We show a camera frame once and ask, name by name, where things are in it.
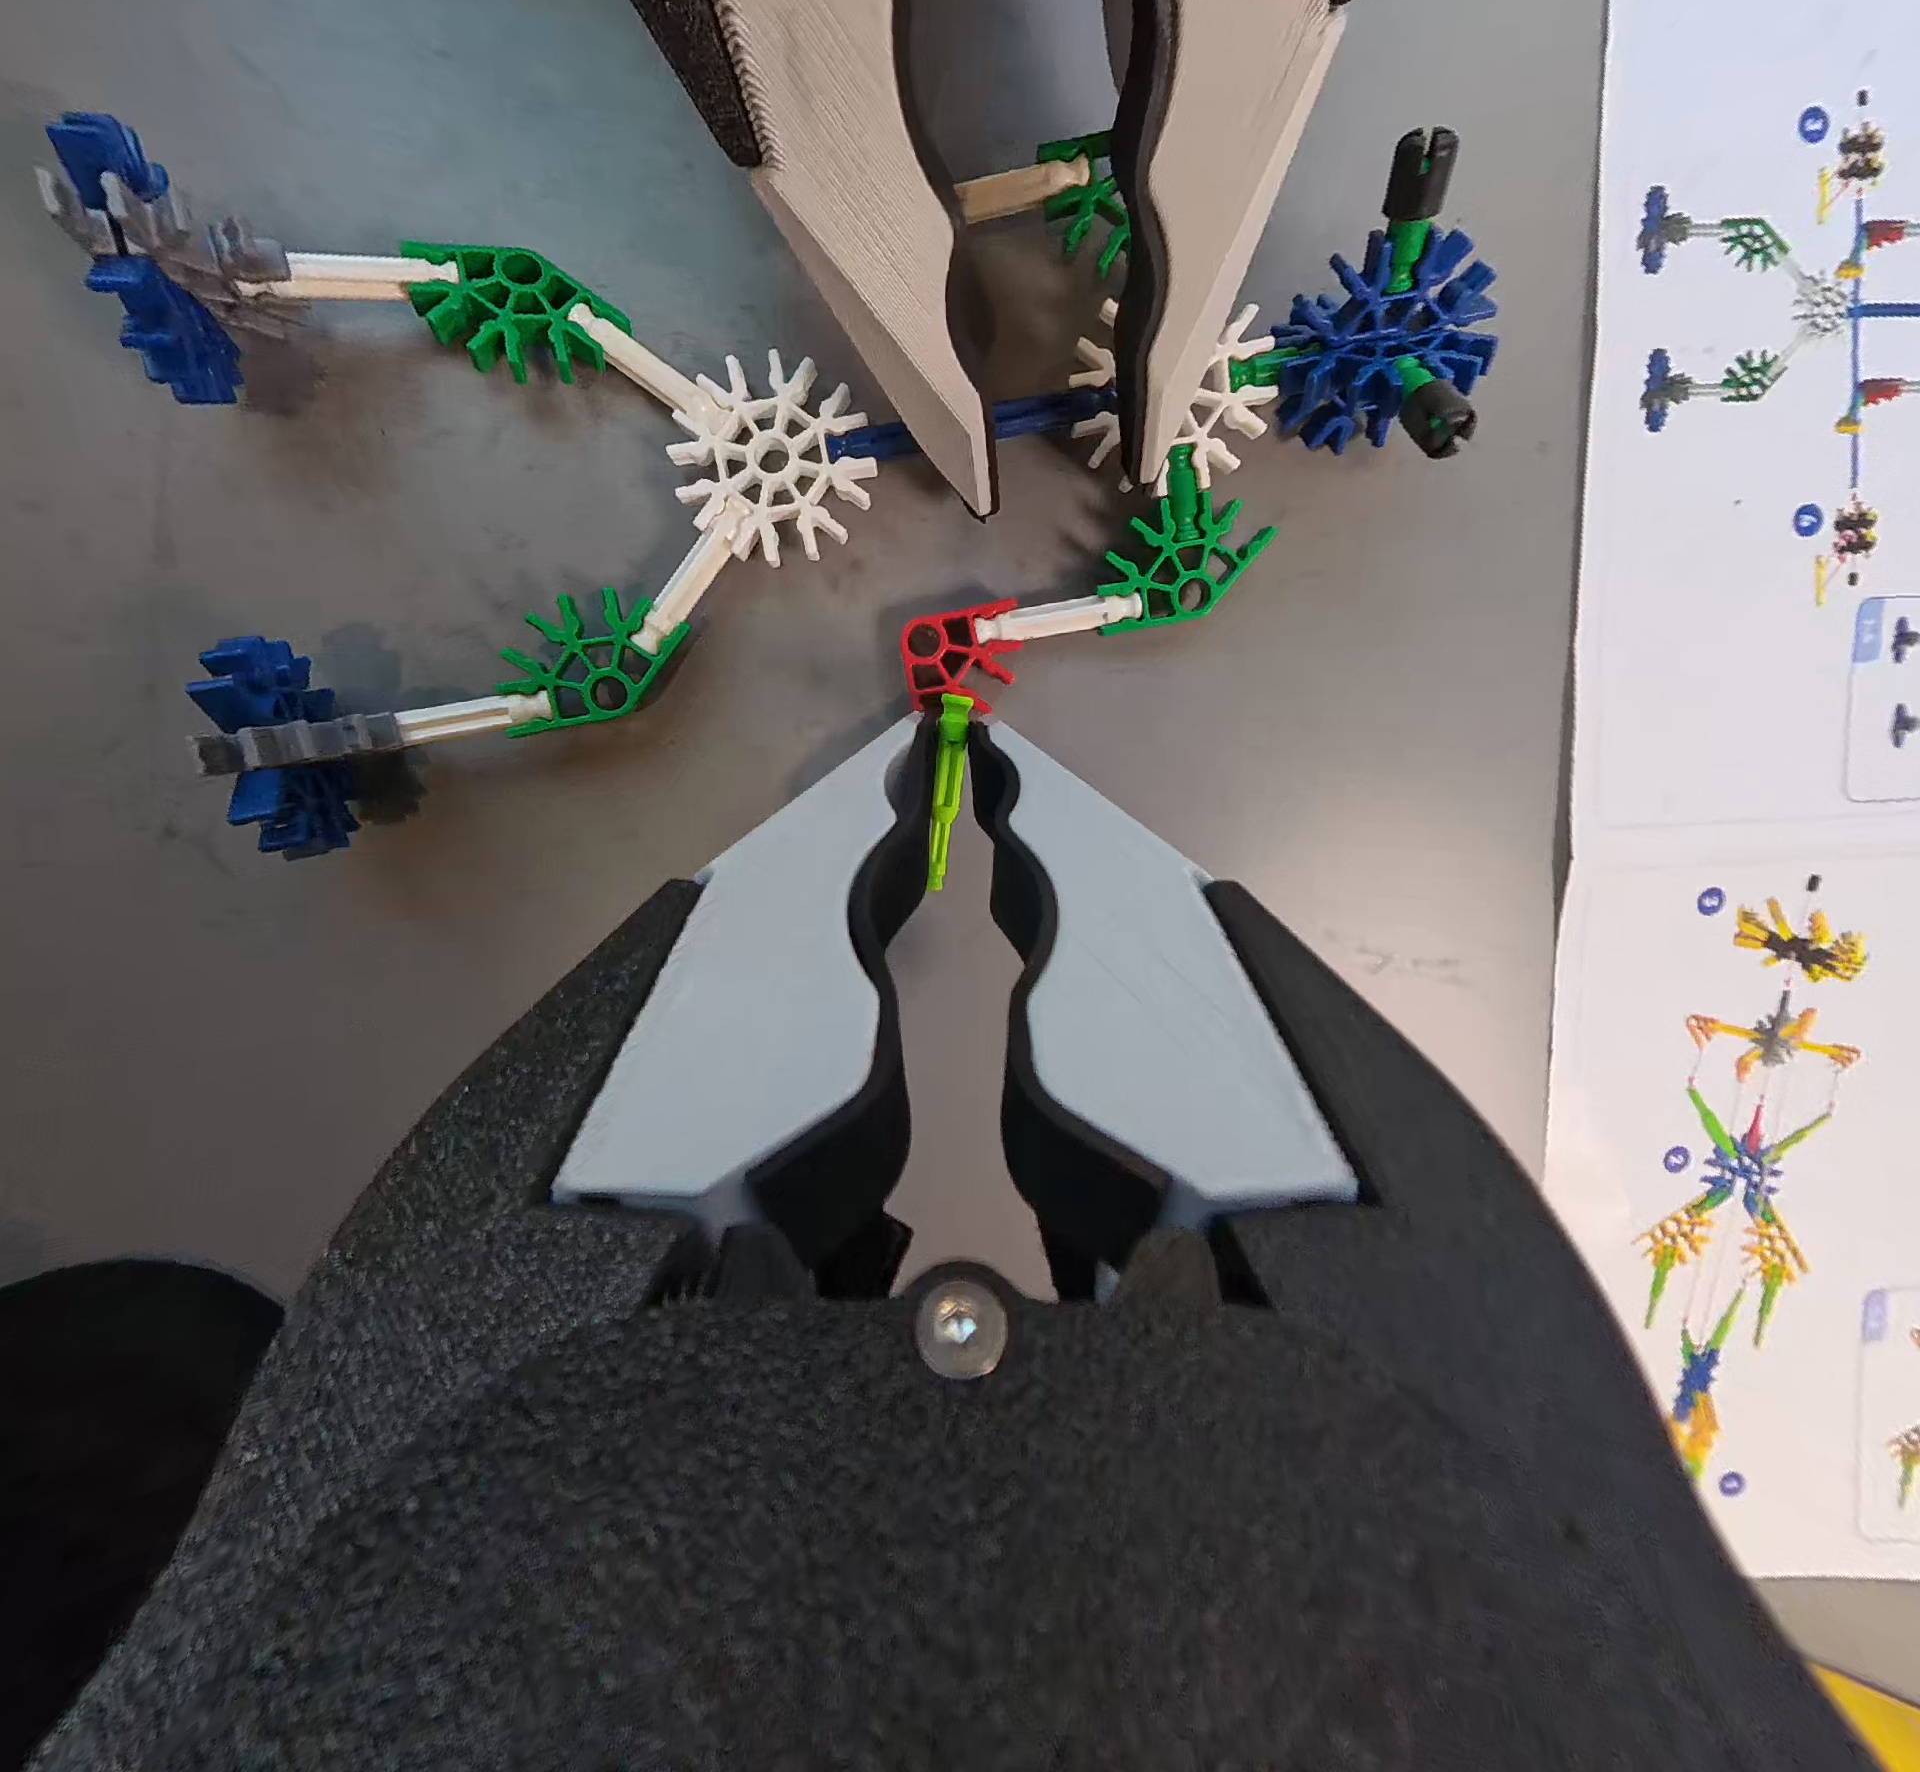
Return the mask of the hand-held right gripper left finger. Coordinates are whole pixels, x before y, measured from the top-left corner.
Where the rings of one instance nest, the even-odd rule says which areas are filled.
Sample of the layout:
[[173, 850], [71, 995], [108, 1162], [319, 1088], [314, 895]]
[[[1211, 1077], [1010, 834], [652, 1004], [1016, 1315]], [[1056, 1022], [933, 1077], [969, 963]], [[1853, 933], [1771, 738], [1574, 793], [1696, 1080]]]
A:
[[928, 879], [933, 718], [912, 712], [700, 873], [666, 960], [547, 1188], [780, 1234], [827, 1297], [885, 1297], [910, 1144], [885, 951]]

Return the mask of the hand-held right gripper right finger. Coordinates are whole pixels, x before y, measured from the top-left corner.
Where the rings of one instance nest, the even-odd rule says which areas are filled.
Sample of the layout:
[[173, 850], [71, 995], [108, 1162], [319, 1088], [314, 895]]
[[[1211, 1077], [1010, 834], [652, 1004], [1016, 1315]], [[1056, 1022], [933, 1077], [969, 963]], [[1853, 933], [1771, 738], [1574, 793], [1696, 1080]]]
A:
[[1211, 873], [1019, 731], [973, 724], [969, 751], [1019, 955], [1001, 1150], [1056, 1296], [1108, 1297], [1147, 1231], [1355, 1201]]

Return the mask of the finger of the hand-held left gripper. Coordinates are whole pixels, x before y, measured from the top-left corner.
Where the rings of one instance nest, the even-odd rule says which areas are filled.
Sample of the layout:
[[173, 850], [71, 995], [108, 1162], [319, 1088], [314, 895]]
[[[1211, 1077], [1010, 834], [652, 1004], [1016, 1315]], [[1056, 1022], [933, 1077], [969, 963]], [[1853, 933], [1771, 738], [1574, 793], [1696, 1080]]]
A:
[[712, 0], [752, 186], [919, 449], [997, 510], [988, 330], [952, 180], [906, 89], [910, 0]]
[[1343, 22], [1332, 0], [1129, 0], [1112, 167], [1119, 455], [1153, 479], [1201, 383]]

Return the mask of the lime green toy rod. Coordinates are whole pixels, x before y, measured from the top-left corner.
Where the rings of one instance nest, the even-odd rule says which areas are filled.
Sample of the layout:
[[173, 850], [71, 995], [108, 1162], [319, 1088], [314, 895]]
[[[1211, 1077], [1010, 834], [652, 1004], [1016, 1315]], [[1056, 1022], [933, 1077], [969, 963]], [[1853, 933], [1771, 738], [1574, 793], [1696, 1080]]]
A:
[[923, 872], [928, 893], [939, 892], [947, 878], [952, 829], [966, 786], [973, 703], [972, 693], [961, 689], [947, 689], [938, 700]]

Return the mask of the multicoloured construction toy model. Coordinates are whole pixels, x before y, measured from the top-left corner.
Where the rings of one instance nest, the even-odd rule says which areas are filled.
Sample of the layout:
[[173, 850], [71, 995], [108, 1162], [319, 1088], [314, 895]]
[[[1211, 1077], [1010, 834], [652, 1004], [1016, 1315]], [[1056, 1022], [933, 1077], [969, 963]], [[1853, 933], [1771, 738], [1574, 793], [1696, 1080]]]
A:
[[[918, 457], [901, 422], [870, 424], [848, 388], [815, 394], [811, 359], [765, 355], [756, 383], [737, 357], [720, 380], [687, 375], [636, 339], [624, 311], [531, 248], [404, 241], [392, 254], [287, 250], [241, 219], [195, 223], [172, 177], [135, 132], [108, 111], [67, 109], [47, 123], [55, 166], [39, 167], [41, 204], [88, 255], [85, 285], [116, 300], [118, 339], [148, 380], [189, 408], [241, 396], [240, 330], [284, 332], [314, 303], [408, 303], [475, 369], [503, 366], [526, 381], [550, 357], [561, 381], [575, 368], [616, 372], [663, 406], [679, 428], [666, 449], [683, 472], [678, 500], [692, 543], [655, 595], [613, 585], [595, 607], [561, 593], [529, 613], [533, 652], [507, 647], [512, 676], [492, 691], [396, 712], [344, 712], [314, 681], [311, 662], [284, 638], [229, 634], [202, 652], [186, 685], [210, 730], [189, 747], [200, 775], [225, 782], [225, 821], [253, 831], [263, 853], [306, 860], [348, 847], [372, 779], [414, 751], [499, 733], [526, 740], [633, 715], [678, 656], [694, 615], [734, 561], [820, 559], [842, 543], [837, 506], [870, 508], [881, 463]], [[990, 703], [980, 679], [1010, 684], [1004, 656], [1067, 636], [1124, 636], [1211, 613], [1273, 541], [1273, 528], [1235, 535], [1239, 501], [1217, 500], [1237, 465], [1237, 440], [1269, 429], [1308, 449], [1381, 445], [1392, 429], [1427, 459], [1453, 457], [1476, 433], [1471, 391], [1498, 337], [1494, 269], [1473, 239], [1442, 229], [1457, 161], [1451, 128], [1405, 132], [1390, 161], [1381, 215], [1360, 261], [1332, 258], [1339, 291], [1297, 296], [1285, 320], [1257, 334], [1245, 303], [1211, 343], [1201, 383], [1179, 420], [1143, 503], [1109, 549], [1109, 576], [1089, 593], [1049, 602], [1001, 595], [907, 620], [900, 662], [907, 703], [938, 722], [945, 691]]]

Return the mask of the white instruction sheet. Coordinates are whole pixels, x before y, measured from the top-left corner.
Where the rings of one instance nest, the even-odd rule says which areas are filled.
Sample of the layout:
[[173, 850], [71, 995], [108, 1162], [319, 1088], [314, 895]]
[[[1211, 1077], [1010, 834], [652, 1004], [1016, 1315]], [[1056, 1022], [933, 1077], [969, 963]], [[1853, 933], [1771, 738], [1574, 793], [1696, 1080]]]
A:
[[1608, 0], [1543, 1183], [1739, 1567], [1916, 1577], [1917, 0]]

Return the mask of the person's right leg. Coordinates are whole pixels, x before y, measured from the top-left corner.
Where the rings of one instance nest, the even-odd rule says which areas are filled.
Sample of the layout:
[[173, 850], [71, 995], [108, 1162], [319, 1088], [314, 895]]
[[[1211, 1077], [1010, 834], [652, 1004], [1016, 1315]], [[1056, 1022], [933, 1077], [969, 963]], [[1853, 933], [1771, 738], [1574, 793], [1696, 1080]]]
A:
[[280, 1324], [251, 1284], [161, 1258], [3, 1287], [3, 1768], [26, 1765], [128, 1630]]

